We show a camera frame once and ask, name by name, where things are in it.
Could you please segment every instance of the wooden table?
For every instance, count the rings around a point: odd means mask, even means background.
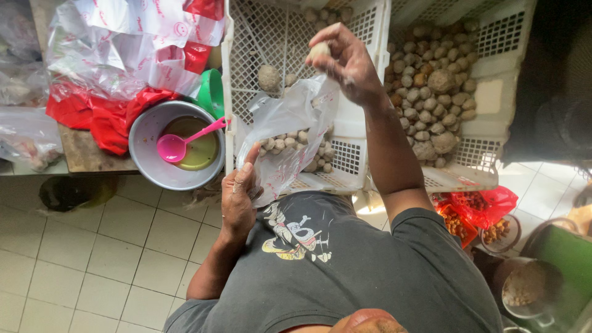
[[[47,28],[56,12],[56,7],[63,2],[64,0],[30,0],[37,38],[43,55],[47,48]],[[138,170],[129,153],[120,157],[100,150],[89,131],[73,130],[61,124],[58,127],[69,172]]]

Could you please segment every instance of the man's right hand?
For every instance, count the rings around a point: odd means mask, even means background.
[[[319,31],[308,46],[313,47],[322,41],[329,44],[331,56],[318,55],[314,61],[307,57],[306,64],[339,82],[345,96],[363,108],[376,108],[388,101],[364,42],[342,23]]]

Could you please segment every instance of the man's arm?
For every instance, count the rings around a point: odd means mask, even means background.
[[[365,44],[339,23],[321,30],[309,46],[321,41],[328,42],[331,56],[307,58],[306,62],[339,82],[345,96],[363,108],[369,166],[389,220],[412,207],[433,210],[422,169],[382,88]]]
[[[255,185],[253,164],[259,156],[255,143],[243,168],[234,170],[222,180],[222,230],[208,256],[197,269],[187,287],[186,299],[217,299],[236,265],[249,231],[255,225],[256,209],[251,205],[251,190]]]

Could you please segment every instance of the pink ladle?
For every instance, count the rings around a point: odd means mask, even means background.
[[[224,117],[222,117],[185,140],[174,134],[163,135],[158,139],[158,142],[156,142],[156,150],[158,151],[158,155],[160,155],[165,161],[179,162],[185,157],[187,143],[224,127],[226,127],[226,123],[224,122]]]

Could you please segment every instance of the plastic bag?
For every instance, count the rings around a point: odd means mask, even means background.
[[[0,36],[10,52],[24,60],[39,60],[41,50],[28,2],[0,1]]]
[[[45,108],[0,107],[0,158],[42,171],[62,153],[57,123]]]
[[[518,201],[518,196],[503,186],[487,191],[442,193],[441,196],[469,223],[485,230],[516,208]]]
[[[244,125],[242,131],[246,135],[236,158],[238,169],[242,168],[244,158],[255,142],[310,128],[308,144],[300,151],[286,148],[277,155],[266,154],[255,163],[256,183],[263,188],[263,193],[253,200],[254,208],[276,200],[313,160],[323,135],[335,119],[338,103],[339,85],[326,75],[298,80],[283,99],[260,93],[249,103],[253,124],[247,126],[238,121]]]

